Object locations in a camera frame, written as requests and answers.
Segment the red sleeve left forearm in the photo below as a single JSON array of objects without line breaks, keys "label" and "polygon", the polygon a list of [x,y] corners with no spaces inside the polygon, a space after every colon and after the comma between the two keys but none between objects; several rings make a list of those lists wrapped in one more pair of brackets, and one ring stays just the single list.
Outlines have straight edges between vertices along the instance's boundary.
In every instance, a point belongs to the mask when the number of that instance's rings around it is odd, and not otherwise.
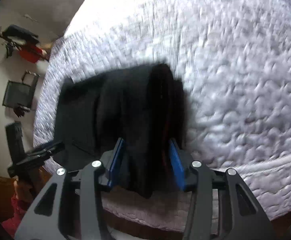
[{"label": "red sleeve left forearm", "polygon": [[30,207],[31,202],[25,202],[24,200],[18,199],[16,195],[13,195],[11,198],[11,205],[13,207],[13,217],[3,221],[1,225],[7,233],[13,236]]}]

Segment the left operator hand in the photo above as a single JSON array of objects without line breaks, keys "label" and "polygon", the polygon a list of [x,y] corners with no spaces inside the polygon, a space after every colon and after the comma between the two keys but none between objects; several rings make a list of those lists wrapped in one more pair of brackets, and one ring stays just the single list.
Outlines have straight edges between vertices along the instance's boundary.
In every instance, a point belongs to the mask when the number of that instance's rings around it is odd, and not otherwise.
[{"label": "left operator hand", "polygon": [[18,178],[14,178],[15,196],[18,200],[31,204],[37,196],[37,190],[33,185],[30,185]]}]

